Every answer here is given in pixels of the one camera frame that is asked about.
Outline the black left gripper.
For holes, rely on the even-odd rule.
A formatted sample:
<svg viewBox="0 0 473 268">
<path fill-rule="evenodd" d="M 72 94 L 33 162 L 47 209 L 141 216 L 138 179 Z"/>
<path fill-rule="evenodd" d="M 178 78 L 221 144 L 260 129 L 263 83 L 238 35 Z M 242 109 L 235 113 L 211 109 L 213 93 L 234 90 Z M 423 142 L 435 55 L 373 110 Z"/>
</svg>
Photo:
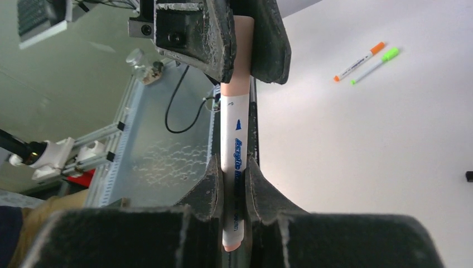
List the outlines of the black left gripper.
<svg viewBox="0 0 473 268">
<path fill-rule="evenodd" d="M 154 39 L 161 55 L 230 82 L 237 43 L 228 1 L 138 2 L 138 16 L 128 20 L 129 37 Z"/>
</svg>

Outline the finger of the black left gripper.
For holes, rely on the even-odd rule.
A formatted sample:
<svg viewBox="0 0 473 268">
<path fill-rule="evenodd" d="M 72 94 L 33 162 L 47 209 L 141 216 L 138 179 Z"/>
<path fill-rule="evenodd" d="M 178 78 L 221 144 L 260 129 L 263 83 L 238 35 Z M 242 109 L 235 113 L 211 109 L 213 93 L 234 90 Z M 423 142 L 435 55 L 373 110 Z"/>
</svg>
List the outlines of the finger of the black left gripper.
<svg viewBox="0 0 473 268">
<path fill-rule="evenodd" d="M 283 85 L 289 77 L 291 46 L 276 0 L 231 1 L 235 15 L 254 19 L 251 75 Z"/>
</svg>

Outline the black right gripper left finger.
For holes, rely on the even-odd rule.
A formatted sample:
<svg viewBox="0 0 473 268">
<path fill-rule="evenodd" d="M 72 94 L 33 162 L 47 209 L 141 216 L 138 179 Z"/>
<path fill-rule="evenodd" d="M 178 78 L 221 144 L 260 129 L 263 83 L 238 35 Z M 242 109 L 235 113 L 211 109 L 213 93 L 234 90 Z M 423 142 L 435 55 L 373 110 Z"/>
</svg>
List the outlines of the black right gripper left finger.
<svg viewBox="0 0 473 268">
<path fill-rule="evenodd" d="M 223 176 L 204 176 L 170 207 L 63 210 L 46 222 L 23 267 L 221 267 Z"/>
</svg>

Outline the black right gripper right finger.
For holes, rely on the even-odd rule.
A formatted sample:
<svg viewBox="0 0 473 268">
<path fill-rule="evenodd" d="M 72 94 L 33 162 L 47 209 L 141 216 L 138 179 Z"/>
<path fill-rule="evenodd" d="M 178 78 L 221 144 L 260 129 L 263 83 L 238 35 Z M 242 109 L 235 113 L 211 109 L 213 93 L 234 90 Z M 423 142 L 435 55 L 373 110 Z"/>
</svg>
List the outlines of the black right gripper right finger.
<svg viewBox="0 0 473 268">
<path fill-rule="evenodd" d="M 245 202 L 250 267 L 443 267 L 417 219 L 307 212 L 276 189 L 252 157 Z"/>
</svg>

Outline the peach pen cap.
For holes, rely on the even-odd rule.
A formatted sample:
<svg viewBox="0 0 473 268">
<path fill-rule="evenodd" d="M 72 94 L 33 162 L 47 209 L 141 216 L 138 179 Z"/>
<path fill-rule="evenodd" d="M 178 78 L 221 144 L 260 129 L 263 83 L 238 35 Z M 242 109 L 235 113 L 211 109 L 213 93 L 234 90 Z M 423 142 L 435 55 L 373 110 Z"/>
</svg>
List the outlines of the peach pen cap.
<svg viewBox="0 0 473 268">
<path fill-rule="evenodd" d="M 236 57 L 229 83 L 221 83 L 222 97 L 248 95 L 254 36 L 254 19 L 248 16 L 234 16 Z"/>
</svg>

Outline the white pen orange tip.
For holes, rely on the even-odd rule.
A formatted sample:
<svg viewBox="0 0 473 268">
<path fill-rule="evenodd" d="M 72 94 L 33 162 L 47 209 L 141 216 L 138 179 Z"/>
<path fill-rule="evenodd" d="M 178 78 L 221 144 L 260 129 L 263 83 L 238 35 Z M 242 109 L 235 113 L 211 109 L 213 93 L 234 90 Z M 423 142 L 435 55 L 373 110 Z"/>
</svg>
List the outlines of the white pen orange tip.
<svg viewBox="0 0 473 268">
<path fill-rule="evenodd" d="M 221 98 L 221 170 L 224 182 L 222 245 L 236 250 L 244 238 L 242 186 L 247 166 L 249 95 Z"/>
</svg>

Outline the white pen peach end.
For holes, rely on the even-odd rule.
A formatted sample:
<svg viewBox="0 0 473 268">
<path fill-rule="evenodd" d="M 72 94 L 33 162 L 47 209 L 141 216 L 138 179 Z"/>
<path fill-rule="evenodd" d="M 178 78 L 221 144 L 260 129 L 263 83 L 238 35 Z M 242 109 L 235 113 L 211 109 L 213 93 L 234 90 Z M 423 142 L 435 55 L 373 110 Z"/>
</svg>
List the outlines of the white pen peach end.
<svg viewBox="0 0 473 268">
<path fill-rule="evenodd" d="M 352 63 L 347 69 L 339 73 L 338 75 L 334 76 L 333 80 L 335 82 L 339 82 L 340 80 L 344 79 L 346 76 L 348 76 L 352 71 L 354 71 L 356 68 L 358 68 L 361 64 L 365 63 L 367 60 L 373 57 L 372 52 L 368 52 L 366 55 L 364 55 L 362 58 L 358 59 L 354 63 Z"/>
</svg>

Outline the white pen green end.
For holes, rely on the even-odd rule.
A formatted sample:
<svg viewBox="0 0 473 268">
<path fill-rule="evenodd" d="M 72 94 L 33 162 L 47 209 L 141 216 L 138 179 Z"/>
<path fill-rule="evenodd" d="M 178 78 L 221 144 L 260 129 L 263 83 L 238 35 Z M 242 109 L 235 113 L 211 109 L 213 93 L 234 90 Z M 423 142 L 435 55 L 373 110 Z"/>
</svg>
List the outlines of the white pen green end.
<svg viewBox="0 0 473 268">
<path fill-rule="evenodd" d="M 374 70 L 376 70 L 378 67 L 382 66 L 383 64 L 385 63 L 384 60 L 379 60 L 376 64 L 374 64 L 373 66 L 369 67 L 368 69 L 366 69 L 362 74 L 360 74 L 357 78 L 355 79 L 352 79 L 350 81 L 350 84 L 351 85 L 355 85 L 357 83 L 359 83 L 361 80 L 363 80 L 366 76 L 368 76 L 370 73 L 372 73 Z"/>
</svg>

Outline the orange pen cap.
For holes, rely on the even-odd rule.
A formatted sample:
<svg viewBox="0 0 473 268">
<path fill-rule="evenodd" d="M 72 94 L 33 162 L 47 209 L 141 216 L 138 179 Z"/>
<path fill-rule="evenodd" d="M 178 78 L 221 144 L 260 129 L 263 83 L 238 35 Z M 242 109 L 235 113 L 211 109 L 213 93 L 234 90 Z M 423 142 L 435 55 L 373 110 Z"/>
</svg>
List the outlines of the orange pen cap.
<svg viewBox="0 0 473 268">
<path fill-rule="evenodd" d="M 372 47 L 370 49 L 370 52 L 372 55 L 375 55 L 377 54 L 379 51 L 381 51 L 382 49 L 385 48 L 385 43 L 384 42 L 380 42 L 378 44 L 376 44 L 374 47 Z"/>
</svg>

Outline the green pen cap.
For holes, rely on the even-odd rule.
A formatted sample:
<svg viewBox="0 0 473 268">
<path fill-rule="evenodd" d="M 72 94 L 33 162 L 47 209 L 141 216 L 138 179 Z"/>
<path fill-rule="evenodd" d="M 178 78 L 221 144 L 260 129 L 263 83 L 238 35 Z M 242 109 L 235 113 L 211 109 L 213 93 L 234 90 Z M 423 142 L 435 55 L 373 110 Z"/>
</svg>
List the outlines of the green pen cap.
<svg viewBox="0 0 473 268">
<path fill-rule="evenodd" d="M 382 56 L 382 62 L 387 62 L 396 57 L 399 54 L 399 49 L 397 47 L 391 48 Z"/>
</svg>

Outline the black pen cap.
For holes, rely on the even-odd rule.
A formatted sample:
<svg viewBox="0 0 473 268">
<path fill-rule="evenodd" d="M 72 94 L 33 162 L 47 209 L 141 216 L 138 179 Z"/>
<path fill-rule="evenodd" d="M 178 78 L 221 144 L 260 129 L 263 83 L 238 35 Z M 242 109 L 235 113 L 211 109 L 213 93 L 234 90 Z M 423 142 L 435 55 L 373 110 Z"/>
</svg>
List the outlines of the black pen cap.
<svg viewBox="0 0 473 268">
<path fill-rule="evenodd" d="M 473 182 L 473 171 L 465 172 L 465 178 L 466 178 L 467 182 L 472 183 Z"/>
</svg>

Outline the glass jar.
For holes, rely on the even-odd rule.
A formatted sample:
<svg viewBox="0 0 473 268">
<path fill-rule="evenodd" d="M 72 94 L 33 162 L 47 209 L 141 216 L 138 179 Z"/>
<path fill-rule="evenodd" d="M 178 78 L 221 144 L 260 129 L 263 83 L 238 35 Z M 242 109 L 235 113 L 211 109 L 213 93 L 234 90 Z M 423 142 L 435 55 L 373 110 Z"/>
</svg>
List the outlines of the glass jar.
<svg viewBox="0 0 473 268">
<path fill-rule="evenodd" d="M 126 58 L 133 76 L 144 85 L 158 81 L 163 73 L 164 63 L 146 54 L 142 49 L 134 49 Z"/>
</svg>

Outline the aluminium frame profile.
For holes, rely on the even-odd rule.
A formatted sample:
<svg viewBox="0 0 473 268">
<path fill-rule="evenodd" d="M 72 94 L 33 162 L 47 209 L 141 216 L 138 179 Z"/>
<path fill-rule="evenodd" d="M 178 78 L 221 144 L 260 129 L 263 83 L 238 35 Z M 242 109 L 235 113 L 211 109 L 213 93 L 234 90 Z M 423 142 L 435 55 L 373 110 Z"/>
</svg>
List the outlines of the aluminium frame profile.
<svg viewBox="0 0 473 268">
<path fill-rule="evenodd" d="M 119 108 L 112 124 L 78 138 L 74 149 L 88 146 L 93 141 L 104 141 L 104 152 L 83 161 L 74 161 L 63 169 L 63 176 L 81 175 L 86 168 L 94 168 L 91 193 L 84 205 L 86 207 L 105 207 L 112 203 L 112 191 L 118 181 L 118 171 L 127 142 L 132 132 L 139 101 L 144 86 L 135 77 L 130 77 Z"/>
</svg>

